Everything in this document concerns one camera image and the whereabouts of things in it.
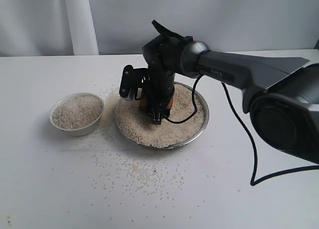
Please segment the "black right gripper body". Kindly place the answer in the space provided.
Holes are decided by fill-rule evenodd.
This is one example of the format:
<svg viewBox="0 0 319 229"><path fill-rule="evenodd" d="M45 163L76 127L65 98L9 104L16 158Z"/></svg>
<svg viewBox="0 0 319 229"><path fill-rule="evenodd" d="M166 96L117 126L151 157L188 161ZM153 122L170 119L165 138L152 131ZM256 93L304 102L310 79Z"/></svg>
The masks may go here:
<svg viewBox="0 0 319 229"><path fill-rule="evenodd" d="M180 70L180 57L185 45L183 36L159 35L143 46L150 84L142 94L160 99L173 97L174 77Z"/></svg>

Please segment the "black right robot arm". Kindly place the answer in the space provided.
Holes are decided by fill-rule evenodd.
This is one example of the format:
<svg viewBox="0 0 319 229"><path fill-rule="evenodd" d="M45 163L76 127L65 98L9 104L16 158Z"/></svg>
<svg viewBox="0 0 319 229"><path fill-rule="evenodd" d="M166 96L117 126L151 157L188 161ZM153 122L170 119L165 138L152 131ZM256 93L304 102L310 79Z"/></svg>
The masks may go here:
<svg viewBox="0 0 319 229"><path fill-rule="evenodd" d="M143 48L147 64L190 78L205 75L242 91L242 110L271 147L319 161L319 66L302 57L211 51L203 42L158 36Z"/></svg>

